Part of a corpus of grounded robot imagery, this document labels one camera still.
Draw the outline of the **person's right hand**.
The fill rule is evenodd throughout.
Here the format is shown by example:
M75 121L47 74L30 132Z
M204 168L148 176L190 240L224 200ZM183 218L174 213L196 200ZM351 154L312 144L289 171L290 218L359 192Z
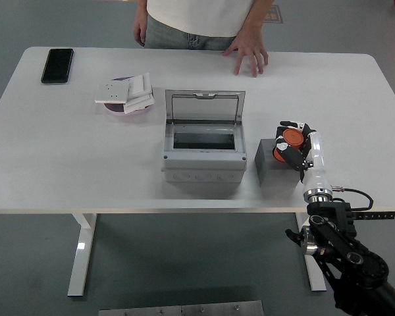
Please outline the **person's right hand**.
M132 32L136 43L140 46L145 46L147 30L147 16L137 16L132 25Z

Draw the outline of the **person's left hand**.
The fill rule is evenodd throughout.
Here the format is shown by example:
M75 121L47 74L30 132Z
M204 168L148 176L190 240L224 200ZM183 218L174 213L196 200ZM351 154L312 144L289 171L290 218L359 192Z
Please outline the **person's left hand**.
M264 67L269 64L269 55L263 43L259 26L243 26L230 46L222 52L222 56L237 52L234 75L239 75L244 59L250 64L251 75L256 78L264 73Z

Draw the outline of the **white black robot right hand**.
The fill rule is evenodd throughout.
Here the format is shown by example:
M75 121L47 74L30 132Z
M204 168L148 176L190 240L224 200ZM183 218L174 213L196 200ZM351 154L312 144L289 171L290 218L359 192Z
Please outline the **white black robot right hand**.
M300 174L307 203L331 201L321 135L304 122L281 121L276 130L273 155Z

